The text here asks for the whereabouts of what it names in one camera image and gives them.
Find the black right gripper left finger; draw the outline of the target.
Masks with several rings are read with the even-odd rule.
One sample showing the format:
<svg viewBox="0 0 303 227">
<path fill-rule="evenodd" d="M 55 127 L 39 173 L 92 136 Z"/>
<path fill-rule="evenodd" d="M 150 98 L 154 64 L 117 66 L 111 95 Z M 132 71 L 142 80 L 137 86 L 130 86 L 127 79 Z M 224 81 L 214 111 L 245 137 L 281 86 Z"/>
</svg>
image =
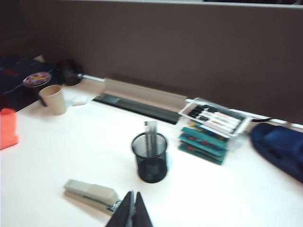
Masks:
<svg viewBox="0 0 303 227">
<path fill-rule="evenodd" d="M 134 192 L 129 191 L 106 224 L 106 227 L 132 227 L 133 214 Z"/>
</svg>

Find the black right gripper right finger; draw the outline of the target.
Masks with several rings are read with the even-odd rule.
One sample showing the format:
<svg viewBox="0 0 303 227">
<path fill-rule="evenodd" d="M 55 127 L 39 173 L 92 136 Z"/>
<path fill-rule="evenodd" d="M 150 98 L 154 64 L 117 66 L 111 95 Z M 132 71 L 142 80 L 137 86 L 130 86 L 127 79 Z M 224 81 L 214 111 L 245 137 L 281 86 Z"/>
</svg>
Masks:
<svg viewBox="0 0 303 227">
<path fill-rule="evenodd" d="M 133 227 L 153 227 L 152 221 L 140 192 L 136 194 L 132 221 Z"/>
</svg>

